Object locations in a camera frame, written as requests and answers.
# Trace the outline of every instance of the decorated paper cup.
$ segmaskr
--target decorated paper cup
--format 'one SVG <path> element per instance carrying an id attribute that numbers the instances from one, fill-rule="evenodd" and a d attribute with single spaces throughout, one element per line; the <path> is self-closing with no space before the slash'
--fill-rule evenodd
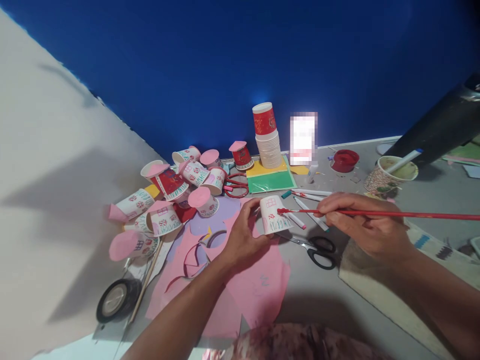
<path id="1" fill-rule="evenodd" d="M 215 150 L 215 149 L 210 149 L 205 151 L 200 156 L 200 162 L 203 165 L 205 165 L 207 169 L 213 166 L 216 166 L 216 167 L 222 166 L 222 162 L 220 161 L 220 153 L 218 150 Z"/>
<path id="2" fill-rule="evenodd" d="M 188 209 L 190 207 L 189 205 L 189 195 L 191 194 L 191 191 L 189 188 L 187 188 L 182 194 L 180 194 L 178 197 L 174 198 L 172 201 L 174 203 L 177 203 L 179 207 L 182 209 Z"/>
<path id="3" fill-rule="evenodd" d="M 382 156 L 378 159 L 375 168 L 365 179 L 365 189 L 375 195 L 385 194 L 398 188 L 401 184 L 415 180 L 419 174 L 419 168 L 413 162 L 395 170 L 395 175 L 385 171 L 395 165 L 402 158 L 397 156 Z"/>
<path id="4" fill-rule="evenodd" d="M 278 195 L 264 197 L 260 200 L 260 212 L 265 235 L 293 228 L 290 219 L 285 214 L 279 215 L 278 209 L 283 209 L 282 199 Z"/>
<path id="5" fill-rule="evenodd" d="M 253 112 L 253 122 L 257 137 L 259 139 L 271 139 L 271 134 L 277 130 L 272 103 L 262 102 L 255 105 L 251 111 Z"/>
<path id="6" fill-rule="evenodd" d="M 126 223 L 146 212 L 153 205 L 154 199 L 159 193 L 160 191 L 155 185 L 149 185 L 145 189 L 140 189 L 117 204 L 110 204 L 108 218 Z"/>
<path id="7" fill-rule="evenodd" d="M 208 170 L 210 170 L 210 175 L 200 187 L 209 189 L 213 196 L 220 195 L 224 190 L 224 182 L 227 177 L 227 172 L 218 166 L 209 167 Z"/>
<path id="8" fill-rule="evenodd" d="M 139 217 L 123 225 L 123 231 L 133 230 L 137 233 L 146 233 L 153 236 L 152 221 L 147 213 L 143 213 Z"/>
<path id="9" fill-rule="evenodd" d="M 187 160 L 198 161 L 200 159 L 200 151 L 192 145 L 188 149 L 172 152 L 171 158 L 175 165 Z"/>
<path id="10" fill-rule="evenodd" d="M 181 177 L 196 187 L 204 183 L 210 175 L 210 171 L 205 169 L 198 161 L 187 160 L 178 166 L 178 173 Z"/>
<path id="11" fill-rule="evenodd" d="M 169 164 L 153 165 L 147 176 L 164 194 L 167 201 L 178 198 L 189 188 L 189 185 L 170 168 Z"/>
<path id="12" fill-rule="evenodd" d="M 145 165 L 141 170 L 140 170 L 140 175 L 142 175 L 145 179 L 147 179 L 149 182 L 152 182 L 150 178 L 147 176 L 147 174 L 150 171 L 150 168 L 152 165 L 162 165 L 164 162 L 162 160 L 153 160 L 150 161 L 147 165 Z"/>
<path id="13" fill-rule="evenodd" d="M 196 208 L 203 218 L 213 216 L 220 207 L 219 200 L 213 197 L 210 190 L 206 187 L 199 187 L 192 191 L 188 197 L 188 203 L 192 208 Z"/>
<path id="14" fill-rule="evenodd" d="M 135 230 L 127 230 L 115 236 L 108 251 L 110 259 L 148 258 L 159 246 L 159 239 Z"/>
<path id="15" fill-rule="evenodd" d="M 246 141 L 235 141 L 228 150 L 233 154 L 235 166 L 238 170 L 248 170 L 254 165 Z"/>
<path id="16" fill-rule="evenodd" d="M 155 201 L 152 207 L 148 209 L 153 235 L 156 237 L 171 233 L 183 226 L 173 205 L 169 201 Z"/>

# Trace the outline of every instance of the black scissors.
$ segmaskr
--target black scissors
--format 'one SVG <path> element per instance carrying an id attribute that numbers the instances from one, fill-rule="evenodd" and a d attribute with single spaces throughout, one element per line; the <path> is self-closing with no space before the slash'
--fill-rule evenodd
<path id="1" fill-rule="evenodd" d="M 289 238 L 291 242 L 303 246 L 306 249 L 306 253 L 310 257 L 310 259 L 317 265 L 318 267 L 325 269 L 325 270 L 332 270 L 337 265 L 335 263 L 335 259 L 331 256 L 332 254 L 337 251 L 337 247 L 333 242 L 323 236 L 314 236 L 308 240 L 301 239 L 299 237 L 292 236 Z M 325 258 L 331 262 L 330 265 L 325 266 L 322 265 L 317 261 L 315 255 L 318 255 L 322 258 Z"/>

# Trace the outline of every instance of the red paint container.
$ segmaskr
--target red paint container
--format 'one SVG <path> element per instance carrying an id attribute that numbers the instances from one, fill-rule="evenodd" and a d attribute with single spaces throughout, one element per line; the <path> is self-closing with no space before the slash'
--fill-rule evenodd
<path id="1" fill-rule="evenodd" d="M 338 150 L 333 156 L 331 168 L 339 173 L 351 172 L 359 162 L 360 156 L 352 150 Z"/>
<path id="2" fill-rule="evenodd" d="M 273 133 L 277 129 L 274 108 L 271 102 L 262 102 L 255 105 L 251 110 L 253 112 L 255 133 L 257 135 L 267 135 Z"/>

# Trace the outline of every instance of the paintbrush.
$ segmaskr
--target paintbrush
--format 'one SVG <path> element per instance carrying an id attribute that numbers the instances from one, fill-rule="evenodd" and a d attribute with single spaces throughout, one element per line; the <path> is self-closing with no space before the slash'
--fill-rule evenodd
<path id="1" fill-rule="evenodd" d="M 452 220 L 472 220 L 480 221 L 480 215 L 471 214 L 444 214 L 429 212 L 401 212 L 401 211 L 364 211 L 364 210 L 336 210 L 337 213 L 345 215 L 366 215 L 366 216 L 385 216 L 385 217 L 401 217 L 401 218 L 430 218 L 430 219 L 452 219 Z M 290 210 L 279 208 L 279 214 L 286 213 L 317 213 L 323 214 L 318 210 Z"/>

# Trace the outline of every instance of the wooden stick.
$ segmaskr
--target wooden stick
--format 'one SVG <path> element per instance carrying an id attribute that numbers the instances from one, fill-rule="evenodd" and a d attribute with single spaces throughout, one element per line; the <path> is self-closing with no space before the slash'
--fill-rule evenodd
<path id="1" fill-rule="evenodd" d="M 430 219 L 453 219 L 453 220 L 472 220 L 480 221 L 480 215 L 471 214 L 447 214 L 447 213 L 429 213 L 429 212 L 400 212 L 400 211 L 363 211 L 363 210 L 337 210 L 337 213 L 345 215 L 367 215 L 367 216 L 386 216 L 400 218 L 430 218 Z M 285 208 L 278 209 L 279 214 L 285 213 L 318 213 L 318 210 L 289 210 Z"/>
<path id="2" fill-rule="evenodd" d="M 160 240 L 160 238 L 158 238 L 158 240 L 160 242 L 158 244 L 158 247 L 155 250 L 155 254 L 153 255 L 153 260 L 150 263 L 150 267 L 148 268 L 145 279 L 143 279 L 143 284 L 141 286 L 140 295 L 138 296 L 138 300 L 136 301 L 135 308 L 133 309 L 133 312 L 130 316 L 130 320 L 128 320 L 127 325 L 130 325 L 131 323 L 134 322 L 135 317 L 137 316 L 137 313 L 139 312 L 140 303 L 142 302 L 145 291 L 147 290 L 147 286 L 149 284 L 150 277 L 152 276 L 152 272 L 154 271 L 155 264 L 157 263 L 157 259 L 159 258 L 160 249 L 162 248 L 162 245 L 163 245 L 164 241 L 163 241 L 163 239 Z"/>

